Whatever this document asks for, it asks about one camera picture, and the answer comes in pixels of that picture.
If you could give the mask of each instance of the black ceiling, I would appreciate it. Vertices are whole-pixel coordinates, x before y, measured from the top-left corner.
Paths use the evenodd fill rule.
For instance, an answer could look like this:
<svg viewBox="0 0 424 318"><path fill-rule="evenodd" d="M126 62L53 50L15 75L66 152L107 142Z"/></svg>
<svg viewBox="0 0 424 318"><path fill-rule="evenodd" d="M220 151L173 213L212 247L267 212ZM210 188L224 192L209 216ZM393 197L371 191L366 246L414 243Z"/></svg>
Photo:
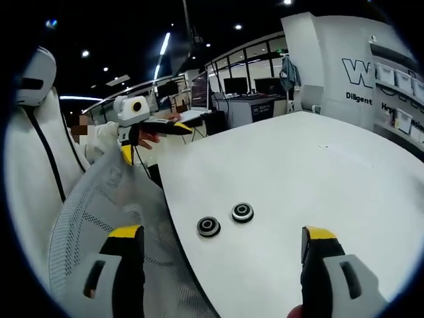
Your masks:
<svg viewBox="0 0 424 318"><path fill-rule="evenodd" d="M351 1L348 5L345 1L293 0L291 7L282 5L283 0L186 1L191 29L204 43L191 47L196 59L188 59L185 68L201 68L234 47L282 30L280 19L292 14L311 11L315 15L381 19L366 1ZM44 37L42 45L56 58L55 86L60 95L104 98L126 86L153 79L165 34L171 32L171 46L173 34L186 33L183 0L143 1L132 6L123 3L120 9L101 10L63 6L50 14L58 24ZM242 30L234 29L237 23L243 26ZM81 58L84 50L89 50L89 57ZM168 56L161 65L159 76L172 73ZM108 81L125 74L131 78L125 85L106 86ZM86 108L92 103L78 101L78 106L72 107Z"/></svg>

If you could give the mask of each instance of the black bearing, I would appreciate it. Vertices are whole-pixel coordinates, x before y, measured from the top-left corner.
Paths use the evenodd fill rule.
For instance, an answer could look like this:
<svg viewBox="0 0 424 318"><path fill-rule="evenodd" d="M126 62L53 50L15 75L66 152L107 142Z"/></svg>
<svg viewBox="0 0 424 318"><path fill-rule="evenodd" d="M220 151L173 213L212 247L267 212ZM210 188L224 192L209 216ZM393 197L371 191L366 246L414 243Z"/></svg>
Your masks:
<svg viewBox="0 0 424 318"><path fill-rule="evenodd" d="M203 237L214 237L221 230L221 225L214 217L204 217L197 222L197 231Z"/></svg>
<svg viewBox="0 0 424 318"><path fill-rule="evenodd" d="M239 223L247 223L253 219L253 208L248 203L236 204L231 210L234 221Z"/></svg>

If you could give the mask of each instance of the desk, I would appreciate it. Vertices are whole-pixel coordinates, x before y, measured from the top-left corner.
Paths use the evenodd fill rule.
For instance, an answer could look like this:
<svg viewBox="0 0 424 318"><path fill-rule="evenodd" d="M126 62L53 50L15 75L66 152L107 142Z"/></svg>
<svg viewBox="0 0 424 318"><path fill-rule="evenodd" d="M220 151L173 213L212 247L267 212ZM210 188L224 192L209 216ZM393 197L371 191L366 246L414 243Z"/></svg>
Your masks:
<svg viewBox="0 0 424 318"><path fill-rule="evenodd" d="M229 128L235 128L257 121L263 121L277 115L287 113L287 103L276 103L286 100L286 97L267 95L249 95L225 99L218 99L219 109L228 116Z"/></svg>
<svg viewBox="0 0 424 318"><path fill-rule="evenodd" d="M198 140L158 164L187 259L222 317L286 317L301 303L304 225L333 231L388 301L420 259L424 165L362 128L292 113ZM255 214L238 224L231 208L243 201ZM214 238L197 233L205 216L221 224Z"/></svg>

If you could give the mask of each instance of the storage bin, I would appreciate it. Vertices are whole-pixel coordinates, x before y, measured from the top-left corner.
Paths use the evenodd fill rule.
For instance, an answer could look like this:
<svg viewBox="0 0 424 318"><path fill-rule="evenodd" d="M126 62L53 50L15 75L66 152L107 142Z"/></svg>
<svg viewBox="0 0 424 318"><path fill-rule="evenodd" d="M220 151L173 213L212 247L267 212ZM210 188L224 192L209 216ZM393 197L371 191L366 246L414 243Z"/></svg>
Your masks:
<svg viewBox="0 0 424 318"><path fill-rule="evenodd" d="M421 143L421 134L422 132L417 127L411 126L411 138L413 140Z"/></svg>
<svg viewBox="0 0 424 318"><path fill-rule="evenodd" d="M424 83L421 83L418 79L412 79L413 94L422 103L424 103Z"/></svg>
<svg viewBox="0 0 424 318"><path fill-rule="evenodd" d="M396 109L395 128L409 134L411 129L412 116L401 109Z"/></svg>
<svg viewBox="0 0 424 318"><path fill-rule="evenodd" d="M395 70L395 83L402 91L412 94L412 78L402 71Z"/></svg>
<svg viewBox="0 0 424 318"><path fill-rule="evenodd" d="M387 84L395 85L395 71L390 66L376 63L377 79Z"/></svg>

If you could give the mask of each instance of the computer monitor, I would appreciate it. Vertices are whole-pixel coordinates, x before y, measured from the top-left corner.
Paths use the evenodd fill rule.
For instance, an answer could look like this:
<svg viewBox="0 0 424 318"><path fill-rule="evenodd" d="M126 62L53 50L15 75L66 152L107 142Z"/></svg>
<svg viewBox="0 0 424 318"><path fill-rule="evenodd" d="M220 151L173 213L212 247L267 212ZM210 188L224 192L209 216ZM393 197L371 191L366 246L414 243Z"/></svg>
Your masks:
<svg viewBox="0 0 424 318"><path fill-rule="evenodd" d="M203 72L191 81L191 107L209 109L210 96L207 72Z"/></svg>
<svg viewBox="0 0 424 318"><path fill-rule="evenodd" d="M159 98L175 95L178 93L179 93L179 90L178 90L178 84L176 81L169 81L168 83L165 83L164 85L158 86Z"/></svg>
<svg viewBox="0 0 424 318"><path fill-rule="evenodd" d="M285 95L279 78L258 78L254 80L256 92L267 95Z"/></svg>
<svg viewBox="0 0 424 318"><path fill-rule="evenodd" d="M225 78L225 93L247 94L247 78Z"/></svg>

